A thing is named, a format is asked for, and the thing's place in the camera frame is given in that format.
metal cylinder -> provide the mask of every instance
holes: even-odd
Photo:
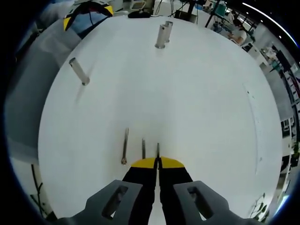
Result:
[[[87,75],[84,73],[83,69],[81,68],[80,64],[78,63],[76,58],[72,58],[69,61],[70,66],[73,68],[74,72],[77,74],[79,79],[81,80],[81,83],[83,85],[87,85],[90,82],[90,79],[87,77]]]
[[[166,21],[166,22],[165,22],[165,26],[166,26],[165,42],[168,43],[168,42],[170,42],[170,34],[171,34],[173,22],[171,22],[171,21]]]
[[[164,24],[161,24],[159,26],[158,37],[155,44],[156,48],[162,49],[165,47],[165,31],[166,31],[166,26]]]

laboratory background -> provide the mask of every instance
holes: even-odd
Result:
[[[159,152],[237,216],[271,221],[300,172],[296,5],[49,2],[18,46],[4,105],[32,207],[48,221],[72,217]],[[151,224],[165,224],[157,198]]]

cable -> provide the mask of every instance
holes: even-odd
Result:
[[[181,2],[181,7],[183,7],[183,1]],[[182,13],[182,11],[180,11],[180,13],[179,13],[179,18],[181,16],[181,13]]]
[[[91,15],[90,15],[90,23],[92,24],[92,26],[94,26]]]
[[[33,166],[33,164],[31,164],[31,171],[32,171],[32,176],[33,176],[34,185],[36,186],[36,190],[38,191],[38,182],[37,182],[37,177],[36,177],[36,173],[35,173],[35,171],[34,171],[34,166]]]
[[[33,195],[30,195],[31,199],[34,201],[34,203],[39,207],[38,202],[36,201],[36,199],[33,197]],[[41,210],[48,216],[48,213],[43,209],[43,207],[41,207]]]
[[[170,0],[170,4],[171,4],[171,14],[173,14],[173,10],[174,10],[174,0]]]
[[[43,185],[43,183],[41,183],[39,186],[38,186],[38,181],[37,181],[37,177],[36,177],[36,173],[34,171],[34,165],[31,164],[31,170],[32,170],[32,176],[33,176],[33,181],[34,181],[34,185],[36,186],[36,189],[37,189],[37,199],[38,199],[38,208],[39,208],[39,212],[41,213],[42,217],[43,217],[43,211],[45,212],[45,210],[42,208],[41,206],[41,199],[39,197],[40,195],[40,192],[41,192],[41,187]]]
[[[198,3],[197,3],[197,23],[196,24],[198,24],[198,11],[199,11],[199,9],[198,9],[198,7],[199,7],[199,5],[198,5]]]
[[[178,10],[181,10],[186,4],[187,4],[188,2],[186,2],[186,3],[184,3],[184,5],[183,6],[181,6],[179,9],[177,9],[177,11]]]
[[[42,212],[42,206],[41,206],[41,198],[39,197],[39,194],[41,192],[41,187],[42,187],[43,183],[41,183],[37,189],[37,199],[38,199],[38,208],[39,208],[39,212],[41,213],[42,217],[43,216],[43,212]]]
[[[163,0],[160,0],[158,6],[157,6],[157,8],[156,8],[155,15],[157,15],[157,14],[159,13],[159,11],[160,11],[160,5],[161,5],[162,1],[163,1]]]

metal peg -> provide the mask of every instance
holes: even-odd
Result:
[[[69,61],[70,66],[73,68],[74,72],[77,74],[78,78],[81,80],[81,83],[85,86],[88,85],[90,79],[84,73],[83,69],[81,68],[80,64],[78,63],[76,58],[72,58]]]
[[[142,159],[146,158],[146,143],[145,139],[142,139]]]
[[[124,144],[123,144],[123,157],[122,157],[122,160],[121,160],[121,164],[122,165],[126,165],[127,164],[126,150],[127,150],[128,133],[129,133],[129,128],[126,128],[126,130],[125,130],[125,137],[124,137]]]
[[[163,49],[165,47],[165,31],[166,31],[166,26],[164,24],[161,24],[159,26],[159,31],[158,31],[158,37],[157,41],[155,44],[156,48]]]
[[[165,42],[168,43],[168,42],[170,42],[170,34],[171,34],[172,27],[173,27],[173,22],[166,21],[165,26],[166,26]]]
[[[157,143],[156,157],[159,158],[159,143]]]

white tabletop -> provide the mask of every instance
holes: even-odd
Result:
[[[159,25],[174,22],[165,49]],[[90,76],[82,86],[68,64]],[[255,200],[273,197],[282,157],[279,115],[255,61],[237,45],[190,22],[157,17],[105,20],[70,54],[47,97],[39,131],[39,163],[57,217],[70,217],[128,167],[161,155],[181,161],[248,217]],[[156,196],[149,224],[164,224]]]

